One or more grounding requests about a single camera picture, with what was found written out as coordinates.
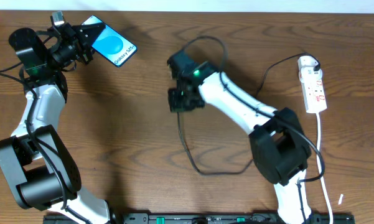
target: power plug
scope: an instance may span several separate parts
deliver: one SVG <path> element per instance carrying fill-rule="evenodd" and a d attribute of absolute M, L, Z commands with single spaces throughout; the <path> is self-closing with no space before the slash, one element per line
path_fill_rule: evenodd
<path fill-rule="evenodd" d="M 326 106 L 324 86 L 322 83 L 322 70 L 314 71 L 318 62 L 311 56 L 302 56 L 297 61 L 299 66 L 299 79 L 301 82 L 304 104 L 307 113 L 319 113 Z"/>

